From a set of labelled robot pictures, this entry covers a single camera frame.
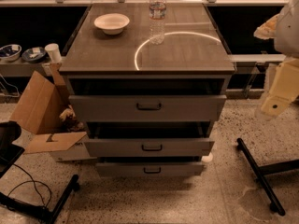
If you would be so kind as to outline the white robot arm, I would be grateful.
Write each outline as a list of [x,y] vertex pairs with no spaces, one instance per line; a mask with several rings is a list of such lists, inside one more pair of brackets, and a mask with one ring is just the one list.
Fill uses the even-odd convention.
[[299,0],[290,0],[253,35],[263,40],[272,38],[275,50],[286,56],[279,65],[269,66],[266,72],[269,87],[255,113],[260,119],[270,120],[299,96]]

